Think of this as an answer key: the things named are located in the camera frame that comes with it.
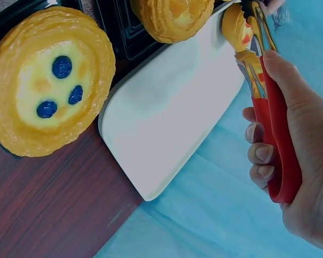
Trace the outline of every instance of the red tongs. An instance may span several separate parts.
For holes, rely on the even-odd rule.
[[[268,183],[269,195],[275,203],[292,203],[302,184],[301,169],[290,136],[284,96],[278,84],[266,72],[263,62],[263,53],[268,49],[264,43],[267,41],[271,50],[277,51],[277,48],[261,3],[257,0],[242,0],[241,5],[244,17],[254,32],[253,41],[261,61],[266,89],[266,95],[261,94],[261,98],[252,97],[252,103],[256,119],[264,127],[263,142],[273,145],[276,150],[272,163],[275,166],[275,175]],[[256,74],[254,78],[254,83],[258,83]]]

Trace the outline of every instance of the blue cloth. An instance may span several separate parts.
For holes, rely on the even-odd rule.
[[[295,63],[323,97],[323,1],[289,1],[291,20],[276,31],[283,56]],[[323,252],[292,236],[277,204],[249,178],[251,105],[244,85],[210,135],[163,194],[143,203],[96,258],[322,258]]]

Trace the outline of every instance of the blueberry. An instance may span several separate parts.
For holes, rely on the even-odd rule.
[[[72,71],[72,61],[65,55],[58,56],[52,67],[53,74],[57,79],[67,78]]]
[[[40,118],[51,118],[58,110],[58,105],[55,101],[43,101],[37,107],[37,115]]]
[[[80,102],[82,100],[82,94],[83,94],[82,86],[80,85],[75,86],[68,97],[69,105],[75,105],[76,103]]]

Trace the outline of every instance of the fingernail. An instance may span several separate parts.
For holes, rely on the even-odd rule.
[[[248,127],[247,131],[246,131],[246,136],[247,136],[247,140],[249,142],[253,142],[254,141],[254,134],[255,134],[255,129],[256,129],[256,124],[253,124],[251,126]]]
[[[263,161],[264,163],[268,163],[273,155],[273,151],[273,146],[267,145],[258,148],[255,154],[259,160]]]
[[[269,178],[274,173],[275,167],[273,166],[261,166],[258,168],[257,173],[263,178]]]
[[[272,59],[279,56],[279,54],[273,50],[267,50],[263,53],[263,57],[267,59]]]

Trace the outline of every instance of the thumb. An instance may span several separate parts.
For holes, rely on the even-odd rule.
[[[267,73],[279,85],[288,107],[299,98],[314,94],[297,67],[283,59],[277,52],[271,50],[264,52],[263,61]]]

